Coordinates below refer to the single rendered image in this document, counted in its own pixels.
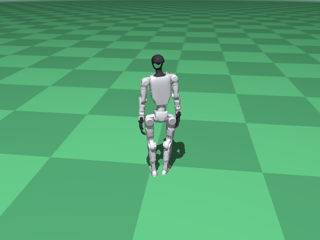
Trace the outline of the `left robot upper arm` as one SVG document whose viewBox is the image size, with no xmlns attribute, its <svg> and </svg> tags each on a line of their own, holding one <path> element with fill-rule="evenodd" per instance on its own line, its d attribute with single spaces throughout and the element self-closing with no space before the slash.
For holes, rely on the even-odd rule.
<svg viewBox="0 0 320 240">
<path fill-rule="evenodd" d="M 147 89 L 148 85 L 150 84 L 150 77 L 144 77 L 140 81 L 140 98 L 141 98 L 141 104 L 144 104 L 147 102 Z"/>
</svg>

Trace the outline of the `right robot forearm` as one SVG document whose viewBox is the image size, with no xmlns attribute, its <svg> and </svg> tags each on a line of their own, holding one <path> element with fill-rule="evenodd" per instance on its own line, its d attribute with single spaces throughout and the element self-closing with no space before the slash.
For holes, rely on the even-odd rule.
<svg viewBox="0 0 320 240">
<path fill-rule="evenodd" d="M 182 111 L 181 111 L 181 104 L 180 104 L 181 100 L 180 100 L 179 92 L 178 92 L 178 97 L 179 98 L 173 100 L 174 101 L 174 107 L 175 107 L 175 113 L 177 114 L 178 111 L 180 111 L 180 114 L 181 114 Z"/>
</svg>

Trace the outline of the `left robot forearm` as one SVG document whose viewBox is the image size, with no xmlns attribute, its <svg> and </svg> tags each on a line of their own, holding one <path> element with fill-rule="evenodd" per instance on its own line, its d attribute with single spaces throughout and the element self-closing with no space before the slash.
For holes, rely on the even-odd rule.
<svg viewBox="0 0 320 240">
<path fill-rule="evenodd" d="M 143 117 L 143 120 L 144 120 L 145 119 L 144 115 L 145 115 L 145 107 L 146 107 L 146 105 L 141 103 L 141 97 L 138 98 L 138 107 L 139 107 L 138 120 L 140 120 L 140 117 Z"/>
</svg>

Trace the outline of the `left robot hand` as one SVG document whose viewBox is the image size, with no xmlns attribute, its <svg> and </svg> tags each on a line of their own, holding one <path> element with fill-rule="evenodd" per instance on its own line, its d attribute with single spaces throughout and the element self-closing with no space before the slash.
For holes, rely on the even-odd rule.
<svg viewBox="0 0 320 240">
<path fill-rule="evenodd" d="M 145 132 L 143 132 L 143 122 L 144 122 L 144 119 L 143 119 L 143 117 L 140 117 L 139 118 L 139 128 L 140 128 L 140 130 L 141 130 L 141 133 L 143 134 L 143 135 L 146 135 L 146 133 Z"/>
</svg>

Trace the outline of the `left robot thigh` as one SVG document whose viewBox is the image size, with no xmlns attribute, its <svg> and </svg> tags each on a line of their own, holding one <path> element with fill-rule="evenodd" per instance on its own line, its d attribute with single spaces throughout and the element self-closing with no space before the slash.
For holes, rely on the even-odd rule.
<svg viewBox="0 0 320 240">
<path fill-rule="evenodd" d="M 151 151 L 156 150 L 156 142 L 154 142 L 154 121 L 155 114 L 147 114 L 144 116 L 144 127 L 147 137 L 147 143 L 150 143 Z"/>
</svg>

